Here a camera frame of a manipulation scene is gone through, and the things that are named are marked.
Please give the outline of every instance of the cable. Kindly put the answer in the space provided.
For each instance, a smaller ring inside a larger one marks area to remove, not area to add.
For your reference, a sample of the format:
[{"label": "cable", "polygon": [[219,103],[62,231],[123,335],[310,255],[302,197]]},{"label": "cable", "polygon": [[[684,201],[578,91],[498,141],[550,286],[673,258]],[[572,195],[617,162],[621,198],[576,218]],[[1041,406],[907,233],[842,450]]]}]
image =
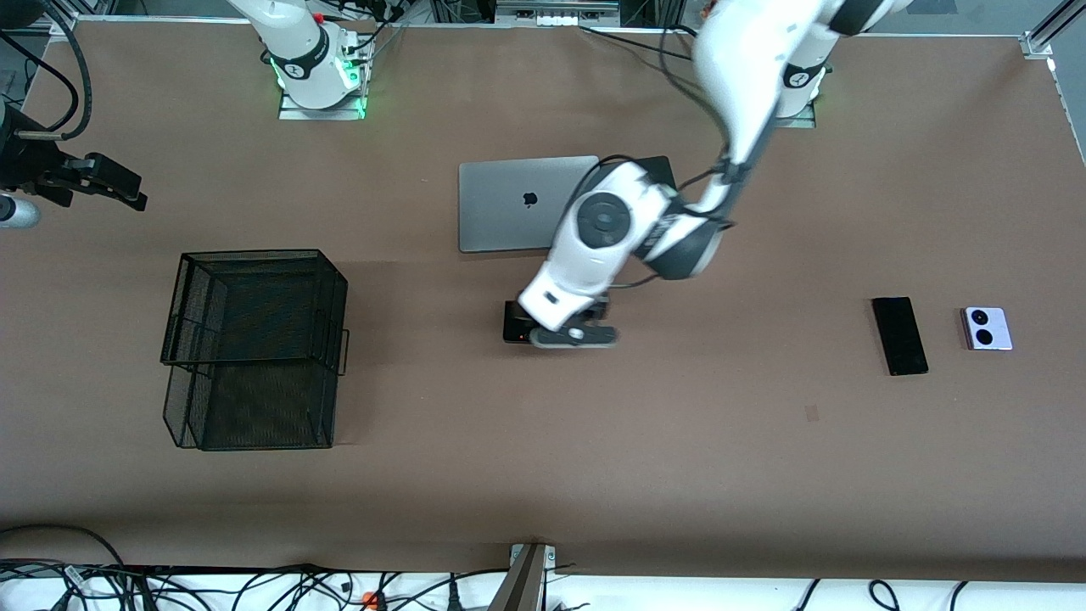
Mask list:
[{"label": "cable", "polygon": [[11,36],[8,36],[5,33],[0,31],[0,39],[7,42],[8,46],[10,46],[12,49],[15,49],[21,54],[26,56],[26,60],[23,62],[23,73],[26,75],[26,89],[23,91],[24,96],[26,94],[27,91],[30,90],[30,73],[26,68],[26,62],[30,62],[38,67],[45,68],[46,72],[55,76],[61,82],[64,84],[64,87],[67,88],[68,96],[72,97],[72,102],[68,104],[68,110],[64,113],[64,116],[62,116],[60,120],[50,125],[49,127],[46,127],[46,129],[49,131],[55,131],[60,129],[65,123],[72,120],[72,117],[75,116],[75,111],[79,107],[79,93],[75,90],[75,85],[73,85],[72,81],[68,80],[66,76],[61,74],[56,68],[49,65],[49,63],[47,63],[45,60],[39,60],[37,55],[27,51],[25,47],[16,42],[15,39],[12,38]]},{"label": "cable", "polygon": [[811,580],[811,583],[807,584],[807,590],[804,593],[804,597],[799,599],[799,604],[796,606],[795,611],[804,611],[807,609],[807,603],[811,601],[811,595],[815,594],[815,588],[822,582],[822,580]]},{"label": "cable", "polygon": [[712,174],[715,171],[716,171],[716,169],[714,169],[714,168],[710,167],[710,168],[706,169],[705,171],[698,174],[697,176],[694,176],[690,180],[686,180],[685,182],[679,184],[679,188],[675,189],[675,190],[679,191],[679,192],[683,192],[686,189],[686,187],[693,184],[694,182],[697,182],[698,180],[704,180],[705,178],[708,178],[709,176],[712,176]]},{"label": "cable", "polygon": [[[630,40],[629,38],[622,38],[621,36],[615,36],[614,34],[607,34],[606,31],[599,31],[598,29],[592,29],[583,25],[577,26],[584,31],[590,34],[595,34],[596,36],[602,36],[604,38],[609,38],[611,40],[617,40],[619,42],[626,42],[627,44],[632,44],[634,47],[641,47],[642,49],[648,49],[649,51],[660,51],[660,49],[653,47],[652,44],[645,44],[643,42],[637,42],[636,40]],[[682,53],[675,53],[674,51],[662,50],[665,55],[671,55],[672,58],[679,58],[680,60],[693,61],[690,55],[683,55]]]},{"label": "cable", "polygon": [[390,36],[389,39],[386,40],[384,42],[381,42],[381,46],[378,47],[376,51],[374,51],[374,58],[372,59],[376,60],[377,55],[380,55],[381,51],[383,51],[386,47],[388,47],[389,44],[391,44],[392,41],[395,40],[397,36],[400,36],[401,34],[403,34],[403,30],[405,30],[405,29],[407,29],[407,28],[404,27],[404,26],[396,27],[396,30],[394,33],[392,33],[392,36]]},{"label": "cable", "polygon": [[72,533],[79,533],[83,535],[87,535],[88,537],[98,542],[102,547],[104,547],[105,551],[110,552],[110,556],[113,557],[113,560],[115,560],[117,564],[122,567],[125,565],[125,561],[121,560],[121,555],[117,553],[117,550],[114,549],[112,545],[110,545],[110,542],[105,540],[104,537],[91,531],[90,529],[84,529],[83,526],[72,526],[71,524],[46,524],[46,523],[24,524],[22,526],[12,526],[10,529],[4,529],[0,531],[0,537],[4,535],[10,535],[12,533],[20,533],[27,531],[68,531]]},{"label": "cable", "polygon": [[660,277],[659,273],[653,273],[653,275],[644,277],[644,278],[635,281],[635,282],[630,282],[630,283],[613,283],[608,288],[637,288],[639,285],[646,284],[646,283],[655,280],[658,277]]},{"label": "cable", "polygon": [[[886,604],[875,595],[875,586],[886,588],[886,591],[889,593],[889,599],[893,601],[893,606]],[[897,602],[897,595],[894,594],[894,588],[889,587],[889,584],[882,580],[868,582],[868,595],[871,596],[871,600],[874,601],[875,604],[882,607],[886,611],[901,611],[901,606]]]},{"label": "cable", "polygon": [[467,577],[473,577],[476,575],[487,575],[487,574],[491,574],[491,573],[507,573],[508,571],[509,571],[508,569],[484,569],[482,571],[472,571],[470,573],[463,573],[460,575],[454,575],[454,576],[452,576],[452,577],[450,577],[447,580],[438,582],[437,584],[434,584],[434,585],[432,585],[432,586],[430,586],[430,587],[428,587],[426,589],[422,589],[421,591],[419,591],[419,593],[417,593],[417,594],[415,594],[413,596],[407,597],[407,600],[401,602],[400,604],[397,604],[391,611],[400,611],[401,609],[403,609],[404,607],[407,607],[412,602],[416,602],[419,598],[422,598],[424,596],[430,594],[431,591],[433,591],[433,590],[435,590],[435,589],[438,589],[440,587],[444,587],[444,586],[446,586],[446,585],[449,585],[449,584],[451,584],[453,582],[456,582],[456,581],[459,581],[459,580],[465,580]]},{"label": "cable", "polygon": [[[68,27],[64,17],[61,16],[61,12],[56,10],[56,7],[54,7],[50,0],[38,0],[38,3],[46,10],[46,14],[48,14],[49,17],[56,23],[56,27],[61,28],[61,31],[64,33],[64,37],[68,40],[68,44],[72,46],[72,53],[75,54],[76,65],[79,66],[79,77],[83,78],[83,116],[79,117],[79,123],[76,124],[75,128],[65,133],[58,135],[48,131],[16,131],[15,135],[25,140],[71,140],[79,133],[83,133],[84,130],[87,129],[87,125],[90,123],[90,71],[87,69],[87,59],[83,55],[83,49],[79,47],[79,41],[75,39],[75,34],[72,33],[72,28]],[[38,65],[39,67],[43,67],[45,62]]]},{"label": "cable", "polygon": [[958,585],[954,587],[954,591],[950,594],[950,609],[949,611],[955,611],[955,607],[958,606],[958,595],[961,594],[962,588],[968,585],[969,582],[958,582]]},{"label": "cable", "polygon": [[678,89],[679,92],[682,93],[683,96],[686,96],[687,99],[690,99],[692,102],[694,102],[695,104],[697,104],[698,107],[700,107],[703,111],[705,111],[705,113],[707,115],[709,115],[709,118],[712,119],[714,125],[716,125],[717,129],[720,131],[721,139],[724,140],[724,141],[727,141],[728,140],[728,129],[721,123],[721,118],[717,114],[717,111],[715,111],[712,109],[712,106],[709,105],[708,102],[706,102],[704,99],[702,99],[700,96],[698,96],[697,93],[695,93],[693,91],[693,89],[690,89],[685,85],[683,85],[682,82],[680,82],[675,78],[674,74],[671,73],[671,69],[668,67],[667,60],[664,59],[664,56],[667,54],[664,46],[667,42],[668,34],[671,30],[673,30],[673,29],[678,29],[678,30],[681,30],[681,31],[687,31],[687,30],[689,31],[693,31],[692,29],[690,29],[689,27],[686,27],[684,25],[669,25],[669,26],[664,27],[664,29],[660,30],[660,42],[659,42],[659,46],[656,49],[656,51],[657,51],[657,59],[658,59],[659,64],[660,64],[660,71],[664,72],[664,76],[667,77],[668,82],[670,82],[672,87],[674,87],[675,89]]},{"label": "cable", "polygon": [[353,53],[353,52],[357,51],[358,49],[362,49],[366,44],[369,44],[370,42],[372,42],[374,39],[377,38],[377,35],[380,34],[381,30],[384,29],[384,26],[389,25],[389,23],[391,23],[391,22],[381,22],[381,25],[377,26],[377,29],[375,29],[374,33],[369,35],[369,38],[367,38],[365,42],[359,42],[359,43],[355,44],[354,47],[348,47],[346,48],[346,52],[348,53]]},{"label": "cable", "polygon": [[[105,548],[105,550],[110,553],[110,556],[113,557],[113,560],[116,561],[118,567],[125,565],[125,561],[122,560],[121,555],[117,553],[117,550],[112,545],[110,545],[110,542],[105,540],[105,538],[99,535],[98,533],[89,529],[84,529],[83,526],[73,526],[71,524],[25,524],[22,526],[12,526],[10,529],[4,529],[0,531],[0,536],[10,535],[12,533],[18,533],[18,532],[28,532],[28,531],[67,531],[72,533],[79,533],[81,535],[86,535],[94,539],[99,545]],[[72,596],[75,596],[76,598],[79,598],[83,601],[84,609],[86,609],[87,602],[86,599],[84,598],[84,595],[79,586],[77,584],[71,583],[71,580],[67,578],[66,574],[64,575],[64,577],[65,577],[65,584],[68,587],[67,590],[64,593],[64,596],[61,597],[61,600],[67,600]],[[135,590],[137,589],[137,587],[140,590],[140,594],[142,594],[144,601],[150,603],[149,607],[151,609],[154,608],[153,601],[151,599],[151,593],[146,580],[143,580],[142,582],[137,582],[134,580],[125,580],[122,582],[122,584],[124,585],[125,593],[131,597],[131,599],[129,600],[129,604],[132,611],[136,611],[136,603],[134,599],[136,596]]]},{"label": "cable", "polygon": [[632,13],[630,13],[630,18],[626,20],[626,23],[622,24],[622,27],[626,27],[626,26],[630,25],[631,23],[633,23],[633,20],[637,18],[637,13],[640,13],[643,10],[645,10],[645,7],[647,7],[647,5],[648,5],[648,0],[645,0],[644,2],[641,3],[640,7],[637,7],[636,9],[634,9],[634,11]]}]

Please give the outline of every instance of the black smartphone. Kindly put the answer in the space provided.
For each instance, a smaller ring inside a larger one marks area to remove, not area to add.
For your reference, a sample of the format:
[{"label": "black smartphone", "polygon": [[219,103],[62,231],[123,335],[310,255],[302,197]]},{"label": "black smartphone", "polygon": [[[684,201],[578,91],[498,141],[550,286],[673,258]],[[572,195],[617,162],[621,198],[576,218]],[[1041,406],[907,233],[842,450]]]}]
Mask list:
[{"label": "black smartphone", "polygon": [[528,339],[532,330],[540,327],[520,307],[516,301],[505,302],[505,322],[502,326],[502,340],[506,344],[531,344]]},{"label": "black smartphone", "polygon": [[927,373],[927,358],[912,314],[912,301],[908,296],[880,296],[871,300],[871,308],[875,311],[889,374]]},{"label": "black smartphone", "polygon": [[654,182],[667,184],[672,189],[678,188],[675,187],[675,176],[671,171],[671,160],[667,155],[646,156],[636,160],[636,163],[648,173],[648,177]]}]

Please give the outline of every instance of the black phone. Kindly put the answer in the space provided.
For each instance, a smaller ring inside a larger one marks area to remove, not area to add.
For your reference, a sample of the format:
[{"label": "black phone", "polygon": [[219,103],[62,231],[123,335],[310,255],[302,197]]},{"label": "black phone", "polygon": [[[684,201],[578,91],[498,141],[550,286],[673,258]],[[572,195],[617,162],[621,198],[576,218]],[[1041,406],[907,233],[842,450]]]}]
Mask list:
[{"label": "black phone", "polygon": [[917,317],[912,314],[912,301],[908,296],[880,296],[871,300],[871,308],[875,311],[889,374],[927,373],[927,358],[920,342]]},{"label": "black phone", "polygon": [[648,177],[659,184],[667,184],[675,189],[675,176],[671,171],[671,160],[667,155],[646,156],[635,160],[648,173]]}]

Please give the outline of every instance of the metal bracket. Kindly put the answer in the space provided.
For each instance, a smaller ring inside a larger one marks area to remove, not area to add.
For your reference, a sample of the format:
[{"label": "metal bracket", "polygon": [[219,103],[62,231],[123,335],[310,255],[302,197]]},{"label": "metal bracket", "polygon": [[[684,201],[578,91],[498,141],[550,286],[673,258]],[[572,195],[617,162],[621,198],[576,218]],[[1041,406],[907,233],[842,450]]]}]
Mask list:
[{"label": "metal bracket", "polygon": [[815,122],[815,104],[809,102],[806,106],[804,106],[804,110],[799,111],[799,114],[776,118],[774,120],[776,127],[813,129],[817,125]]},{"label": "metal bracket", "polygon": [[509,550],[513,567],[487,611],[539,611],[547,569],[555,567],[554,547],[520,544]]},{"label": "metal bracket", "polygon": [[1036,48],[1033,42],[1032,33],[1026,31],[1022,36],[1019,36],[1019,44],[1022,46],[1022,55],[1027,60],[1047,60],[1052,56],[1052,46],[1045,44],[1041,48]]}]

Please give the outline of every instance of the black cable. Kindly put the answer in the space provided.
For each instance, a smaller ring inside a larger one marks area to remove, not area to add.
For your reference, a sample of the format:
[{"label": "black cable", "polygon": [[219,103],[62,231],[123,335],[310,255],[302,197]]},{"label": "black cable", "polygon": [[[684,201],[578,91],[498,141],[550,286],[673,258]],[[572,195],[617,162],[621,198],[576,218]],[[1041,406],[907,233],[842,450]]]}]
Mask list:
[{"label": "black cable", "polygon": [[958,585],[954,587],[954,591],[950,594],[949,611],[955,611],[955,607],[958,606],[958,595],[961,594],[962,588],[964,588],[967,584],[969,584],[969,582],[958,582]]},{"label": "black cable", "polygon": [[693,184],[694,182],[697,182],[698,180],[704,180],[705,178],[708,178],[709,176],[712,176],[712,174],[715,171],[716,171],[716,169],[714,169],[714,168],[710,167],[710,168],[706,169],[705,171],[698,174],[697,176],[694,176],[690,180],[686,180],[685,182],[679,184],[679,188],[675,189],[675,190],[679,191],[679,192],[683,192],[683,190],[685,190],[686,187]]},{"label": "black cable", "polygon": [[8,36],[4,31],[0,31],[0,40],[3,40],[12,49],[15,49],[16,51],[26,56],[26,61],[23,62],[23,73],[26,75],[26,91],[30,90],[30,75],[29,71],[26,69],[26,62],[31,62],[34,65],[45,68],[46,72],[55,76],[61,82],[64,84],[64,87],[67,88],[68,94],[72,97],[72,102],[68,103],[68,110],[64,113],[64,116],[62,116],[60,120],[53,123],[49,127],[46,127],[46,130],[55,131],[60,129],[65,123],[72,120],[72,117],[75,116],[75,111],[79,107],[79,93],[76,91],[75,85],[73,85],[72,81],[68,80],[66,76],[61,74],[56,68],[49,65],[49,63],[46,62],[45,60],[39,60],[37,55],[27,51],[25,47],[16,42],[14,38]]},{"label": "black cable", "polygon": [[822,580],[811,580],[811,583],[807,584],[807,590],[804,593],[804,597],[799,599],[799,604],[796,606],[795,611],[804,611],[807,609],[807,603],[811,601],[811,595],[815,594],[815,588],[822,582]]},{"label": "black cable", "polygon": [[362,49],[366,44],[369,44],[370,42],[372,42],[374,39],[377,38],[377,35],[380,34],[381,30],[384,29],[384,27],[387,25],[389,25],[389,23],[391,23],[391,22],[381,22],[381,25],[377,26],[377,29],[375,29],[374,33],[369,35],[369,38],[367,38],[365,42],[359,42],[359,43],[355,44],[354,47],[348,47],[346,48],[346,52],[348,53],[353,53],[353,52],[357,51],[358,49]]},{"label": "black cable", "polygon": [[167,601],[167,602],[173,602],[174,604],[177,604],[178,607],[184,607],[184,608],[188,609],[188,611],[197,611],[195,608],[193,608],[192,606],[190,606],[190,604],[188,604],[186,602],[181,602],[180,600],[177,600],[175,598],[169,598],[169,597],[164,596],[164,597],[162,597],[162,599],[165,600],[165,601]]},{"label": "black cable", "polygon": [[83,55],[83,49],[79,47],[79,41],[76,40],[75,34],[72,33],[72,28],[68,27],[67,22],[64,21],[63,16],[61,16],[56,7],[53,7],[50,0],[38,0],[38,3],[46,10],[46,14],[56,22],[56,27],[61,28],[61,31],[64,33],[64,37],[67,38],[68,44],[72,46],[72,53],[75,54],[75,63],[79,66],[79,77],[83,78],[83,116],[79,117],[79,123],[76,124],[75,128],[65,133],[61,133],[59,137],[61,140],[71,140],[79,133],[83,133],[84,130],[87,129],[87,125],[90,124],[90,71],[87,69],[87,59]]},{"label": "black cable", "polygon": [[[881,598],[879,598],[877,595],[875,595],[875,586],[882,586],[887,593],[889,593],[889,599],[893,601],[893,606],[886,604]],[[889,584],[882,580],[868,582],[868,595],[875,604],[882,607],[886,611],[901,611],[901,606],[897,602],[897,595],[894,593],[894,588],[889,587]]]},{"label": "black cable", "polygon": [[686,87],[685,85],[683,85],[682,82],[680,82],[679,79],[675,78],[674,74],[671,73],[671,69],[668,67],[667,60],[664,59],[665,55],[667,54],[665,52],[666,50],[665,50],[664,46],[667,43],[668,34],[671,30],[673,30],[673,29],[679,29],[679,30],[682,30],[682,31],[686,31],[690,28],[687,28],[684,25],[669,25],[669,26],[664,27],[664,29],[660,30],[660,42],[659,42],[659,46],[656,49],[656,51],[657,51],[657,59],[658,59],[659,64],[660,64],[660,71],[664,73],[664,76],[668,79],[668,82],[670,82],[672,87],[674,87],[675,89],[678,89],[680,93],[682,93],[687,99],[690,99],[692,102],[694,102],[695,104],[697,104],[698,107],[700,107],[703,111],[705,111],[705,114],[709,115],[709,118],[712,119],[714,125],[717,126],[717,130],[720,131],[720,138],[722,140],[727,141],[728,140],[728,129],[724,127],[724,125],[722,123],[722,119],[717,114],[717,111],[714,110],[714,107],[711,105],[709,105],[709,103],[706,102],[705,99],[703,99],[700,96],[698,96],[697,93],[695,93],[693,89],[691,89],[691,88]]},{"label": "black cable", "polygon": [[455,576],[450,577],[447,580],[438,582],[437,584],[434,584],[434,585],[432,585],[432,586],[430,586],[428,588],[425,588],[421,591],[419,591],[419,593],[417,593],[417,594],[415,594],[413,596],[407,597],[407,599],[405,601],[403,601],[400,604],[397,604],[391,611],[400,611],[401,609],[403,609],[404,607],[411,604],[412,602],[417,601],[419,598],[422,598],[424,596],[430,594],[431,591],[433,591],[433,590],[435,590],[435,589],[438,589],[440,587],[444,587],[444,586],[451,584],[452,582],[456,582],[456,581],[459,581],[459,580],[465,580],[467,577],[473,577],[476,575],[487,575],[487,574],[491,574],[491,573],[507,573],[508,571],[509,571],[508,569],[485,569],[485,570],[482,570],[482,571],[472,571],[470,573],[462,573],[459,575],[455,575]]},{"label": "black cable", "polygon": [[658,277],[660,277],[660,275],[659,275],[659,273],[653,273],[653,275],[651,275],[651,276],[647,276],[647,277],[644,277],[644,278],[641,278],[640,280],[637,280],[637,281],[635,281],[635,282],[629,282],[629,283],[613,283],[613,284],[610,284],[610,287],[608,287],[608,288],[637,288],[639,285],[643,285],[643,284],[646,284],[646,283],[648,283],[648,282],[651,282],[651,281],[655,280],[655,279],[656,279],[656,278],[658,278]]},{"label": "black cable", "polygon": [[[604,38],[610,38],[611,40],[617,40],[619,42],[626,42],[627,44],[633,44],[634,47],[641,47],[642,49],[647,49],[649,51],[661,51],[652,44],[645,44],[643,42],[637,42],[636,40],[630,40],[629,38],[622,38],[621,36],[615,36],[614,34],[607,34],[606,31],[599,31],[598,29],[592,29],[583,25],[577,26],[584,31],[590,34],[595,34],[596,36],[603,36]],[[672,58],[679,58],[680,60],[692,61],[690,55],[683,55],[682,53],[675,53],[674,51],[662,50],[665,55],[671,55]]]},{"label": "black cable", "polygon": [[110,552],[110,556],[113,557],[113,560],[115,560],[118,565],[121,567],[125,565],[125,561],[121,560],[121,555],[117,553],[117,550],[114,549],[112,545],[110,545],[110,542],[105,540],[104,537],[91,531],[90,529],[84,529],[83,526],[72,526],[71,524],[46,524],[46,523],[24,524],[22,526],[12,526],[10,529],[4,529],[0,531],[0,537],[4,535],[10,535],[12,533],[20,533],[27,531],[68,531],[72,533],[79,533],[83,535],[87,535],[88,537],[98,542],[102,547],[104,547],[105,551]]}]

